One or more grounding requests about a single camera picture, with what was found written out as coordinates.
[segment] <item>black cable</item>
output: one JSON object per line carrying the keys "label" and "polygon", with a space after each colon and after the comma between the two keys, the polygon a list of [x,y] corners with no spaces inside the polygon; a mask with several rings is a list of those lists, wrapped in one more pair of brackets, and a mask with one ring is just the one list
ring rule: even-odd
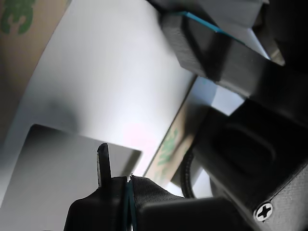
{"label": "black cable", "polygon": [[182,188],[182,193],[185,198],[196,198],[193,193],[192,181],[191,181],[191,166],[194,156],[189,150],[181,163],[180,167],[180,183]]}

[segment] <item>green logo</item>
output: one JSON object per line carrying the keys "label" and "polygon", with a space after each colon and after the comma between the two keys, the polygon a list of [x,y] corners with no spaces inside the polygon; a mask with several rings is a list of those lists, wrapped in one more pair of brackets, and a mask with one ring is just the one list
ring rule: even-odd
{"label": "green logo", "polygon": [[5,0],[5,10],[1,18],[1,30],[3,31],[3,33],[10,33],[10,16],[13,17],[13,23],[18,23],[22,17],[25,18],[24,23],[22,23],[18,28],[19,34],[23,34],[27,30],[29,30],[33,19],[32,5],[34,3],[35,0]]}

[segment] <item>blue edge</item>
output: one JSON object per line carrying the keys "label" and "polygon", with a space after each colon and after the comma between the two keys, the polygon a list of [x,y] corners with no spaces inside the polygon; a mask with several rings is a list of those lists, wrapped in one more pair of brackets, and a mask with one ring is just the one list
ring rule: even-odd
{"label": "blue edge", "polygon": [[222,29],[220,29],[219,27],[217,27],[217,26],[215,26],[215,25],[213,25],[213,24],[210,24],[209,22],[207,22],[207,21],[205,21],[205,20],[203,20],[203,19],[201,19],[201,18],[198,18],[196,15],[194,15],[194,14],[192,14],[192,13],[183,11],[183,12],[178,12],[178,13],[176,13],[176,14],[177,14],[177,15],[183,15],[183,16],[186,16],[186,17],[188,17],[188,18],[191,18],[191,19],[193,19],[193,20],[195,20],[195,21],[201,23],[202,25],[205,25],[206,27],[210,28],[211,30],[214,30],[214,31],[217,32],[217,33],[225,34],[225,35],[227,35],[227,36],[229,36],[229,37],[235,39],[236,41],[240,42],[241,44],[244,44],[242,41],[240,41],[240,40],[236,39],[235,37],[229,35],[228,33],[224,32],[224,31],[223,31]]}

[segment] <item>screw head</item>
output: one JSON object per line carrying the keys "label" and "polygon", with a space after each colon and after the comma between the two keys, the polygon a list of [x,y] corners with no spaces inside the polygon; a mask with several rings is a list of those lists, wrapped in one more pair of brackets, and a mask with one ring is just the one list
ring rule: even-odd
{"label": "screw head", "polygon": [[259,207],[256,211],[256,219],[258,221],[265,221],[273,213],[273,205],[271,203],[265,203]]}

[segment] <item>brown cardboard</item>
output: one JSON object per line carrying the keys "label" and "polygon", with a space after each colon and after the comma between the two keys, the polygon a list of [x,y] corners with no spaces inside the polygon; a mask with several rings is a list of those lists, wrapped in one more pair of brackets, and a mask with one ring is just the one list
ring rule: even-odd
{"label": "brown cardboard", "polygon": [[170,182],[193,143],[215,97],[216,88],[213,82],[202,77],[195,80],[146,171],[145,177],[162,187]]}
{"label": "brown cardboard", "polygon": [[0,141],[68,0],[0,0]]}

